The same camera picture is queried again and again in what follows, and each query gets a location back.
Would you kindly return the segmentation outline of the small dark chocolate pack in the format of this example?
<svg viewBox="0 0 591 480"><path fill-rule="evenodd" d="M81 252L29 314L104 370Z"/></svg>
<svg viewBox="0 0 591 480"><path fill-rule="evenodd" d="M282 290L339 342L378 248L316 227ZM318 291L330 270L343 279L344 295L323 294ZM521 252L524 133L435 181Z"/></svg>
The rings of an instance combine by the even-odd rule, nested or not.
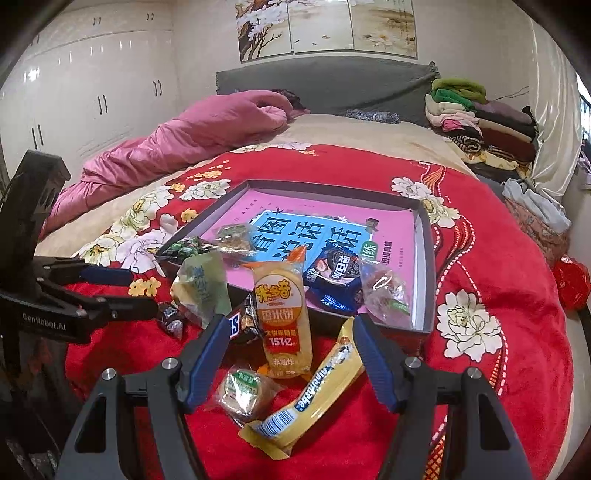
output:
<svg viewBox="0 0 591 480"><path fill-rule="evenodd" d="M158 304L156 322L168 336L180 341L184 333L184 317L176 306L168 302Z"/></svg>

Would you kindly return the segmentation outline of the round green-label cake pack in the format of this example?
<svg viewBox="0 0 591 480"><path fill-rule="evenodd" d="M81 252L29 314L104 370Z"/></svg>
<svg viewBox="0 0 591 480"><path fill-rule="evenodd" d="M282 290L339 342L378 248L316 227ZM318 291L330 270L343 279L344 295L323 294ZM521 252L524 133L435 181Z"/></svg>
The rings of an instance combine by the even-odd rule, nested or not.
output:
<svg viewBox="0 0 591 480"><path fill-rule="evenodd" d="M223 411L238 426L259 420L270 409L283 386L249 368L233 367L225 374L204 406Z"/></svg>

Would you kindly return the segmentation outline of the Snickers bar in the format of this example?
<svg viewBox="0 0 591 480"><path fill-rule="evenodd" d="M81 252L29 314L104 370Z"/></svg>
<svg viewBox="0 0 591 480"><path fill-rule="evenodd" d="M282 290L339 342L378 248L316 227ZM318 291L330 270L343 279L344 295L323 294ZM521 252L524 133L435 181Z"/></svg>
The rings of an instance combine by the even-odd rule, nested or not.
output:
<svg viewBox="0 0 591 480"><path fill-rule="evenodd" d="M235 344L249 344L263 339L259 315L256 309L256 296L249 292L235 310L228 315L230 325L229 341Z"/></svg>

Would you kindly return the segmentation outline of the green pale pastry pack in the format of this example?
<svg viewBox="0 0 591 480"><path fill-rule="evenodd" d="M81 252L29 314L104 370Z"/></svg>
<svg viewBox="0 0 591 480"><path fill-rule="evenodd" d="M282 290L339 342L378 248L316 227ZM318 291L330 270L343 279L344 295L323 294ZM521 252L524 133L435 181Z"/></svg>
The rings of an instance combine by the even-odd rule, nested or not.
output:
<svg viewBox="0 0 591 480"><path fill-rule="evenodd" d="M216 314L228 315L231 303L221 253L209 251L186 258L173 280L170 295L192 323L205 329Z"/></svg>

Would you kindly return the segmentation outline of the yellow Alpenliebe candy pack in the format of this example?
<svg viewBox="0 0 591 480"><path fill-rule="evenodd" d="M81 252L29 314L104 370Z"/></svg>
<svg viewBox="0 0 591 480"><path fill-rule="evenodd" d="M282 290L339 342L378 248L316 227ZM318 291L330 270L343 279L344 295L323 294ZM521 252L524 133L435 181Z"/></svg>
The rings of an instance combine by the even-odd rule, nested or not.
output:
<svg viewBox="0 0 591 480"><path fill-rule="evenodd" d="M238 436L273 460L290 458L294 444L318 422L363 372L363 361L353 340L349 317L337 341L301 394L263 421L254 420Z"/></svg>

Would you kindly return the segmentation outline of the clear walnut date pack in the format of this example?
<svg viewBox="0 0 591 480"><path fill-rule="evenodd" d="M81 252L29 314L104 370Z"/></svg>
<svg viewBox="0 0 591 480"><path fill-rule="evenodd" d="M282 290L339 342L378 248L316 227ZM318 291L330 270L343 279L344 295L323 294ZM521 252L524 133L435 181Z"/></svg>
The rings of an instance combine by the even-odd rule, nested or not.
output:
<svg viewBox="0 0 591 480"><path fill-rule="evenodd" d="M388 265L363 260L360 265L363 305L382 324L411 329L412 311L405 281Z"/></svg>

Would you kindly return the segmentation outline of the orange rice cracker pack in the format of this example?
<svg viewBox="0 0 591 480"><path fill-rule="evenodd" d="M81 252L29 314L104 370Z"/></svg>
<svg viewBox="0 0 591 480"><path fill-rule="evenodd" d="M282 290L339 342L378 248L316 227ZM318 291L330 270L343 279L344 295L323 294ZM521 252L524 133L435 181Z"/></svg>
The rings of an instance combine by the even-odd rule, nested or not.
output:
<svg viewBox="0 0 591 480"><path fill-rule="evenodd" d="M303 267L307 247L299 245L283 261L249 262L256 315L263 331L266 374L290 379L311 373L312 344Z"/></svg>

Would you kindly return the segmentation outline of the clear crispy cake pack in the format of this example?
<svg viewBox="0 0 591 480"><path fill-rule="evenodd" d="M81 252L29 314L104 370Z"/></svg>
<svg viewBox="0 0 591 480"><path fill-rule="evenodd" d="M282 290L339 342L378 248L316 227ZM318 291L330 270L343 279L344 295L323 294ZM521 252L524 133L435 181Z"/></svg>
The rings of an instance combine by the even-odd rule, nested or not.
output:
<svg viewBox="0 0 591 480"><path fill-rule="evenodd" d="M253 244L254 227L250 224L235 223L220 227L209 246L221 253L224 260L233 264L249 263L256 257Z"/></svg>

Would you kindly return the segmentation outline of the blue Oreo pack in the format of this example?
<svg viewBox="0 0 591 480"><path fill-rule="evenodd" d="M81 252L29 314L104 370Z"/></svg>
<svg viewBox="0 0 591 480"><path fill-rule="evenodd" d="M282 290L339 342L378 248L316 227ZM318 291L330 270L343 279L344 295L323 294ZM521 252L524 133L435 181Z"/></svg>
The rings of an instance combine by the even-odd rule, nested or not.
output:
<svg viewBox="0 0 591 480"><path fill-rule="evenodd" d="M360 259L335 241L325 242L321 252L304 270L304 285L325 308L342 314L363 306Z"/></svg>

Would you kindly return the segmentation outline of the dark shallow box tray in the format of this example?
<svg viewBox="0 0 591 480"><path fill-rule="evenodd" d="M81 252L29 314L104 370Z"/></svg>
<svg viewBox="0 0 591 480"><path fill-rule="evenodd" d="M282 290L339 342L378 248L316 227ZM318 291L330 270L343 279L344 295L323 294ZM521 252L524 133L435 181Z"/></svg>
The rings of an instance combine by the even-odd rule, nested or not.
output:
<svg viewBox="0 0 591 480"><path fill-rule="evenodd" d="M410 297L410 315L393 329L420 335L434 326L436 268L430 220L419 200L351 187L247 180L215 200L165 244L212 240L223 226L249 224L257 261L283 260L297 246L305 261L332 241L398 273Z"/></svg>

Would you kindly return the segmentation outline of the red plastic bag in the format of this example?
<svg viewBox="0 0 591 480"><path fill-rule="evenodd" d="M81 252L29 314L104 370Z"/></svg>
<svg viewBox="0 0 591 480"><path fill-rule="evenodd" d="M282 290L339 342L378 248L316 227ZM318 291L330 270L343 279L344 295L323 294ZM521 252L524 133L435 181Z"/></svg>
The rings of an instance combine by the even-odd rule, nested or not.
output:
<svg viewBox="0 0 591 480"><path fill-rule="evenodd" d="M568 255L563 255L555 263L552 272L562 306L573 311L584 309L591 291L587 267Z"/></svg>

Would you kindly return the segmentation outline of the pink quilt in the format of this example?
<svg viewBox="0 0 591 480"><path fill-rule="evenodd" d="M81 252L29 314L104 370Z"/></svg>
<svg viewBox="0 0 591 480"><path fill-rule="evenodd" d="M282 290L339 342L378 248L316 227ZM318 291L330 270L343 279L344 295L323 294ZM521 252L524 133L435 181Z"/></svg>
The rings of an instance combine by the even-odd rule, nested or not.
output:
<svg viewBox="0 0 591 480"><path fill-rule="evenodd" d="M287 127L293 111L286 96L269 90L200 100L149 136L86 161L79 179L59 194L40 236L159 178L273 135Z"/></svg>

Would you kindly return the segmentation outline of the grey clothes pile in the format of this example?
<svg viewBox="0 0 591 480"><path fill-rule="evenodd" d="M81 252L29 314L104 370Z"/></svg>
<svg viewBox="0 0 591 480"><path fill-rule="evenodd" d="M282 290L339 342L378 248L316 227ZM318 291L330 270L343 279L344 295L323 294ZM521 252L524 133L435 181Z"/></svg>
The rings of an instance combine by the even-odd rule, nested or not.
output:
<svg viewBox="0 0 591 480"><path fill-rule="evenodd" d="M563 207L530 188L524 181L508 179L503 183L503 196L525 207L558 234L567 232L572 223Z"/></svg>

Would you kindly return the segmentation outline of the patterned small pillow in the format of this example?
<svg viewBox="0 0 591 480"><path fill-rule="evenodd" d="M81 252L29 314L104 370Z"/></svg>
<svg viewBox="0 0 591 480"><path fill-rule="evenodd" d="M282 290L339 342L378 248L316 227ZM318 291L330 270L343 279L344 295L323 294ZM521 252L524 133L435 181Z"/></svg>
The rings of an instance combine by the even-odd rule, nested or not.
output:
<svg viewBox="0 0 591 480"><path fill-rule="evenodd" d="M401 119L398 114L388 111L363 111L361 109L346 110L346 118L356 120L385 123L385 124L400 124Z"/></svg>

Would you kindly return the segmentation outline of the wall painting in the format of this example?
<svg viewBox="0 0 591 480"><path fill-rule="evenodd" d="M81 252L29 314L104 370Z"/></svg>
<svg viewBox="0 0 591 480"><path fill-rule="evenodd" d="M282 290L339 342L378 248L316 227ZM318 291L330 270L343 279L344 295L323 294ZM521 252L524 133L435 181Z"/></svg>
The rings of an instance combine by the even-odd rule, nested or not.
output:
<svg viewBox="0 0 591 480"><path fill-rule="evenodd" d="M324 51L418 57L411 1L236 1L242 62Z"/></svg>

